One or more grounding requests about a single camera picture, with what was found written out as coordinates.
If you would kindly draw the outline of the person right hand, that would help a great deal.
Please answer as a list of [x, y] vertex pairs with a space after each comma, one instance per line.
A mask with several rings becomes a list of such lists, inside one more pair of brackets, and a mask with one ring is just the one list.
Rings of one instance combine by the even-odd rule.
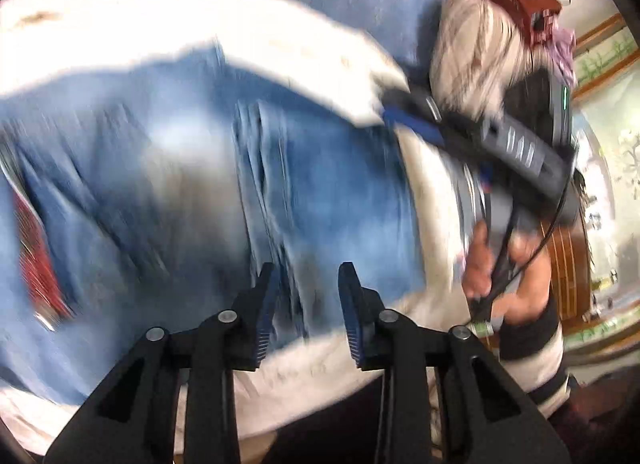
[[[514, 232], [508, 244], [506, 261], [514, 270], [523, 268], [518, 288], [503, 293], [491, 304], [490, 317], [502, 317], [512, 325], [536, 320], [550, 297], [551, 261], [546, 247], [540, 247], [538, 234]], [[495, 269], [496, 258], [488, 245], [488, 228], [484, 221], [475, 224], [462, 276], [462, 291], [469, 301], [487, 298], [494, 289], [492, 276], [498, 283], [506, 280], [506, 269]]]

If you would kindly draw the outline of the striped sleeve forearm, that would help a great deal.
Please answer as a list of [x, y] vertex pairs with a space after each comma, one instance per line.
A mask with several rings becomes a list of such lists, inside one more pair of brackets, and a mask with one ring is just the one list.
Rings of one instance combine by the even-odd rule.
[[563, 331], [553, 296], [536, 320], [518, 325], [503, 321], [499, 359], [545, 418], [570, 398]]

